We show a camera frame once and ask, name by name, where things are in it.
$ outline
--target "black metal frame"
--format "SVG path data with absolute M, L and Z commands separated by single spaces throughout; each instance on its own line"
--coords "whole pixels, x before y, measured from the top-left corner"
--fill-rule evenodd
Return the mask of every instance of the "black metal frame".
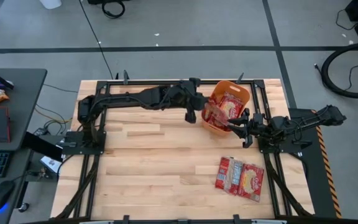
M 219 81 L 221 81 L 221 80 L 201 80 L 201 85 L 215 85 Z M 272 117 L 271 113 L 270 113 L 269 102 L 267 101 L 265 83 L 264 83 L 263 80 L 236 80 L 236 79 L 232 79 L 232 80 L 229 80 L 229 81 L 236 82 L 237 84 L 240 84 L 240 85 L 250 85 L 256 113 L 260 113 L 259 100 L 258 100 L 258 96 L 257 96 L 257 88 L 259 88 L 260 92 L 261 92 L 261 95 L 262 95 L 262 101 L 263 101 L 263 106 L 264 106 L 266 118 L 269 119 L 269 118 Z M 116 80 L 116 81 L 98 81 L 98 83 L 96 85 L 96 95 L 101 94 L 101 91 L 103 89 L 104 89 L 103 94 L 110 93 L 111 87 L 112 86 L 117 86 L 117 85 L 175 85 L 175 84 L 179 84 L 179 80 L 124 80 L 124 82 L 119 81 L 119 80 Z M 106 122 L 106 114 L 107 114 L 107 109 L 104 109 L 102 114 L 101 114 L 100 122 L 99 122 L 99 128 L 102 131 L 104 131 L 104 124 Z M 264 153 L 263 155 L 264 155 L 265 163 L 267 161 L 270 161 L 270 154 L 269 153 Z M 96 163 L 97 166 L 99 166 L 99 158 L 100 158 L 100 155 L 95 155 L 94 156 L 94 163 Z M 277 174 L 278 174 L 279 178 L 283 181 L 283 183 L 285 183 L 280 155 L 279 154 L 274 154 L 274 158 L 275 158 L 275 163 L 276 163 Z M 82 165 L 82 168 L 81 168 L 79 186 L 81 186 L 83 184 L 84 179 L 86 177 L 86 173 L 87 173 L 87 170 L 88 170 L 89 159 L 90 159 L 89 155 L 84 156 L 83 165 Z M 95 186 L 96 186 L 96 178 L 97 178 L 97 173 L 93 177 L 93 179 L 92 179 L 92 181 L 90 183 L 89 193 L 88 193 L 88 201 L 87 201 L 87 204 L 86 204 L 85 217 L 89 217 L 89 218 L 91 217 L 91 214 L 92 214 L 92 206 L 93 206 L 94 191 L 95 191 Z M 269 189 L 270 189 L 270 196 L 272 198 L 273 212 L 274 212 L 275 217 L 278 217 L 278 216 L 280 216 L 280 209 L 279 209 L 279 206 L 278 206 L 277 193 L 276 193 L 276 190 L 275 190 L 275 182 L 274 182 L 274 180 L 272 179 L 272 177 L 270 176 L 269 173 L 267 173 L 267 178 L 268 178 L 268 184 L 269 184 Z M 286 215 L 290 216 L 291 215 L 290 204 L 289 204 L 287 198 L 284 196 L 284 194 L 282 196 L 283 196 L 283 201 L 284 201 L 284 206 L 285 206 L 285 213 L 286 213 Z M 81 199 L 77 203 L 77 205 L 76 205 L 76 207 L 74 209 L 73 217 L 78 218 L 80 216 L 80 210 L 81 210 Z M 192 220 L 193 223 L 194 223 L 194 221 L 200 221 L 201 223 L 204 222 L 203 220 Z M 220 221 L 222 221 L 222 222 L 231 222 L 231 223 L 233 222 L 233 220 L 219 220 L 219 222 Z

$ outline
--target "black desk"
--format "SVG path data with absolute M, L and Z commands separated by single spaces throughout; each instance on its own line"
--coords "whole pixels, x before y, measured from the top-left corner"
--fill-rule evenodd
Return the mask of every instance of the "black desk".
M 7 90 L 10 100 L 0 103 L 0 106 L 9 108 L 11 117 L 11 142 L 0 143 L 0 149 L 15 151 L 6 176 L 0 178 L 0 183 L 24 175 L 29 166 L 33 153 L 30 149 L 21 149 L 21 145 L 46 74 L 45 69 L 0 69 L 0 76 L 12 81 L 15 85 L 14 90 Z M 0 223 L 9 223 L 12 211 L 22 192 L 24 177 L 15 180 L 15 183 L 15 189 L 8 203 L 0 210 Z

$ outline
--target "wooden table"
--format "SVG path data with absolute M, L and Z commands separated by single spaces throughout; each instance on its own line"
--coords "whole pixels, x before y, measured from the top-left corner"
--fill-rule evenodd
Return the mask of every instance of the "wooden table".
M 77 100 L 94 94 L 96 82 L 82 81 Z M 266 79 L 265 84 L 272 116 L 289 116 L 280 80 Z M 150 87 L 153 86 L 114 86 L 111 93 L 138 92 Z M 251 92 L 249 85 L 244 87 Z M 208 96 L 213 89 L 214 85 L 201 85 L 198 91 Z M 253 114 L 252 97 L 247 107 Z M 76 114 L 77 109 L 71 126 L 74 130 L 80 125 Z M 108 138 L 99 163 L 92 220 L 122 220 L 123 215 L 130 215 L 131 220 L 231 219 L 234 214 L 240 218 L 274 217 L 266 172 L 259 203 L 214 188 L 222 156 L 265 167 L 257 143 L 243 149 L 235 134 L 223 138 L 202 128 L 200 113 L 196 124 L 187 123 L 184 116 L 184 109 L 108 110 Z M 313 213 L 302 163 L 287 154 L 281 157 L 288 188 Z M 76 192 L 82 161 L 83 156 L 73 156 L 63 165 L 51 217 L 58 215 Z M 284 214 L 281 193 L 276 189 Z

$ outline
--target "gray floor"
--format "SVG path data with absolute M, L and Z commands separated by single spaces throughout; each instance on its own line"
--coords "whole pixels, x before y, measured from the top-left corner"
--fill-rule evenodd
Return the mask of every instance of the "gray floor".
M 0 9 L 0 49 L 97 47 L 77 0 L 48 11 L 36 0 L 5 0 Z M 268 0 L 281 46 L 343 46 L 358 42 L 353 30 L 335 25 L 338 10 L 350 0 Z M 109 20 L 99 6 L 83 1 L 103 47 L 155 47 L 246 45 L 272 46 L 272 36 L 261 0 L 131 0 L 119 20 Z M 339 22 L 351 26 L 346 14 Z M 321 84 L 314 63 L 322 64 L 331 52 L 283 52 L 296 104 L 319 109 L 332 104 L 348 117 L 341 126 L 323 128 L 344 218 L 358 219 L 358 100 L 343 98 Z M 113 73 L 126 69 L 131 78 L 281 78 L 274 51 L 148 51 L 106 52 Z M 333 80 L 346 88 L 349 69 L 358 64 L 358 52 L 332 64 Z M 108 79 L 99 52 L 0 54 L 0 68 L 46 68 L 46 83 L 77 90 L 80 80 Z M 358 68 L 353 90 L 358 91 Z M 75 94 L 44 87 L 39 105 L 73 114 Z M 47 119 L 34 113 L 29 131 Z M 55 184 L 29 186 L 28 212 L 12 216 L 11 223 L 46 220 Z

